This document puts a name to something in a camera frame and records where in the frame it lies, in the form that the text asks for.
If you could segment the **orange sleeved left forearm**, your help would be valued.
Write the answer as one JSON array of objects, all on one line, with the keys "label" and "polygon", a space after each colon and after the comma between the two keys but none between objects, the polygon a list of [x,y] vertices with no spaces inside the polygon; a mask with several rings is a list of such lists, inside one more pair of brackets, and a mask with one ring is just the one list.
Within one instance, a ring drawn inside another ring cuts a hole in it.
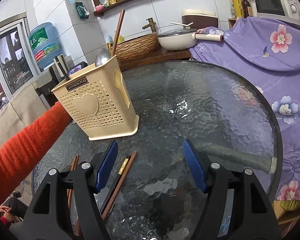
[{"label": "orange sleeved left forearm", "polygon": [[35,168],[71,121],[71,116],[57,102],[1,146],[0,205]]}]

